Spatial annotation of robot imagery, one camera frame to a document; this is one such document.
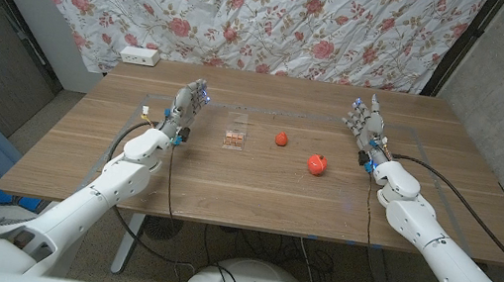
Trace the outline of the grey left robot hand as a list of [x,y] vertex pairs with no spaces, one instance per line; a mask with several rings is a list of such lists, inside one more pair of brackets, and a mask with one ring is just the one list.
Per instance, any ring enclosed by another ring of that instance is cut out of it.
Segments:
[[179,130],[189,128],[197,114],[209,102],[210,97],[206,91],[207,81],[203,78],[179,89],[159,130],[173,140]]

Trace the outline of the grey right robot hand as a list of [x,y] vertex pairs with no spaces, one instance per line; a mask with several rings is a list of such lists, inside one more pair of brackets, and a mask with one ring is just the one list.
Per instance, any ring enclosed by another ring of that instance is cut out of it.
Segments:
[[352,110],[342,118],[356,139],[358,164],[370,174],[376,166],[392,158],[386,150],[387,137],[383,133],[384,121],[379,112],[379,104],[375,94],[371,96],[369,107],[361,98],[357,98],[352,102]]

